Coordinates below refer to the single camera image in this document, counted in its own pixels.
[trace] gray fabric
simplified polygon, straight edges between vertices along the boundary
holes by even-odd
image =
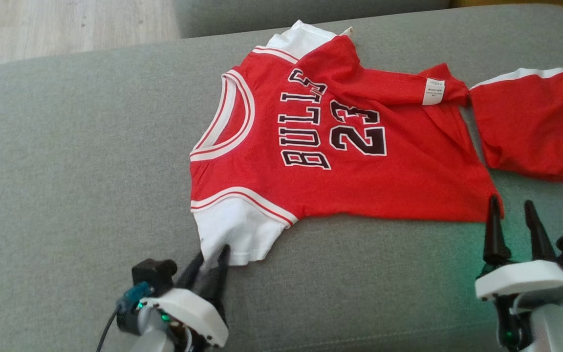
[[[351,25],[362,62],[377,69],[448,62],[471,86],[518,67],[563,67],[562,7],[322,27]],[[173,258],[183,267],[197,253],[188,151],[217,108],[221,73],[273,33],[0,66],[0,352],[94,349],[132,265]],[[530,256],[525,199],[552,240],[563,234],[563,183],[492,176],[515,259]],[[480,223],[302,220],[265,261],[230,270],[226,350],[498,351],[492,306],[474,294],[482,239]],[[112,328],[105,350],[133,339]]]
[[[174,0],[182,38],[429,11],[449,0]]]

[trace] wooden floor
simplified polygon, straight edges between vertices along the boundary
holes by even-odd
[[[173,0],[0,0],[0,64],[176,38]]]

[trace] black cable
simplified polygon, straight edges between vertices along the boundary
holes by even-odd
[[[110,320],[108,320],[105,329],[103,329],[103,334],[101,334],[101,339],[99,340],[99,344],[97,345],[97,352],[101,352],[103,341],[105,341],[106,335],[108,334],[108,330],[110,330],[110,326],[112,325],[112,322],[114,321],[114,318],[116,317],[118,311],[119,311],[119,307],[116,307],[114,309],[114,312],[112,313],[112,316],[110,316]]]

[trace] striped trim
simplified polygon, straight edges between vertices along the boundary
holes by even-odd
[[[253,98],[251,90],[244,81],[243,76],[232,69],[223,74],[223,78],[225,78],[226,82],[228,82],[225,100],[219,104],[218,115],[212,122],[209,128],[209,133],[206,132],[202,140],[197,144],[197,146],[200,145],[200,147],[195,147],[195,149],[190,152],[190,161],[192,162],[210,160],[217,158],[222,154],[226,154],[227,152],[241,144],[241,142],[247,137],[249,131],[253,127],[253,122],[255,120],[255,100]],[[216,142],[216,139],[218,139],[221,132],[227,125],[227,122],[229,121],[230,115],[232,113],[233,106],[231,108],[228,108],[228,106],[230,104],[233,104],[233,101],[235,101],[235,93],[232,96],[232,94],[230,93],[231,89],[229,87],[234,87],[234,89],[238,90],[243,98],[245,111],[244,122],[239,132],[234,134],[232,138],[229,138],[225,142],[221,142],[217,145],[212,145],[212,143],[210,143],[210,140],[215,137],[213,142]]]
[[[276,49],[274,47],[256,46],[255,49],[253,49],[252,53],[275,55],[293,64],[299,61],[298,58],[288,53],[287,51]]]
[[[232,116],[232,110],[234,106],[232,102],[236,99],[236,85],[229,85],[227,78],[225,76],[221,77],[222,80],[222,90],[221,90],[221,100],[219,100],[217,113],[214,114],[214,119],[212,123],[203,134],[202,138],[195,145],[194,150],[211,147],[217,141],[221,132],[227,125],[227,122]]]
[[[221,190],[221,192],[214,194],[214,196],[210,196],[203,200],[192,200],[190,202],[190,211],[194,213],[209,209],[210,207],[213,207],[214,205],[219,203],[221,200],[231,197],[238,197],[247,201],[254,207],[260,209],[264,214],[267,214],[271,218],[285,223],[286,228],[289,228],[294,223],[299,221],[299,219],[297,219],[297,217],[288,210],[285,210],[284,208],[269,202],[268,200],[266,200],[266,198],[245,187],[230,187],[228,189]]]
[[[558,67],[554,69],[532,69],[532,68],[519,68],[514,72],[501,74],[500,76],[496,76],[495,78],[491,78],[487,81],[483,81],[471,87],[471,89],[475,89],[476,87],[482,85],[489,85],[491,83],[501,82],[501,81],[513,81],[518,80],[518,78],[523,78],[526,76],[539,76],[540,78],[551,78],[556,74],[563,73],[563,68]]]

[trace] basketball jersey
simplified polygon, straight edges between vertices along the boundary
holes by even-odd
[[[261,260],[309,216],[485,220],[497,192],[458,109],[468,89],[445,64],[365,69],[348,36],[297,22],[221,86],[190,153],[206,258],[228,243],[230,264]]]

